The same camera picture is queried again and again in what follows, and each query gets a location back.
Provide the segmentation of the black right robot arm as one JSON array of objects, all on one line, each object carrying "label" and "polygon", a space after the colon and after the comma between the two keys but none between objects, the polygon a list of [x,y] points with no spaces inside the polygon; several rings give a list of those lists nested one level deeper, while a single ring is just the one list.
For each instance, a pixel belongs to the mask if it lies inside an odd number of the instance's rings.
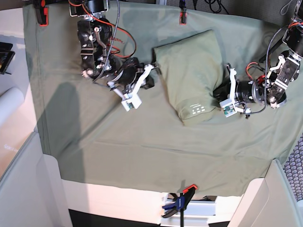
[{"label": "black right robot arm", "polygon": [[110,9],[108,0],[71,0],[71,17],[79,17],[78,39],[81,45],[82,76],[101,87],[107,87],[121,98],[129,98],[139,89],[154,87],[150,69],[132,54],[121,55],[114,47],[116,33],[121,31],[133,39],[118,23],[105,17]]}]

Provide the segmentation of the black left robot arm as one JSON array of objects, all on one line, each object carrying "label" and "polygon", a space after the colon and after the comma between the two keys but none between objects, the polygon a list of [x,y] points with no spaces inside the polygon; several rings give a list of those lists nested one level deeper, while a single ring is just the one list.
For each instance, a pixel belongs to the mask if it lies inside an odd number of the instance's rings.
[{"label": "black left robot arm", "polygon": [[246,70],[256,68],[262,75],[247,81],[237,79],[236,69],[226,64],[229,76],[213,91],[225,117],[240,113],[249,118],[254,112],[248,103],[257,103],[273,109],[282,107],[290,82],[300,73],[303,59],[303,2],[299,0],[289,25],[283,27],[284,36],[275,45],[269,44],[266,54],[258,62],[251,62]]}]

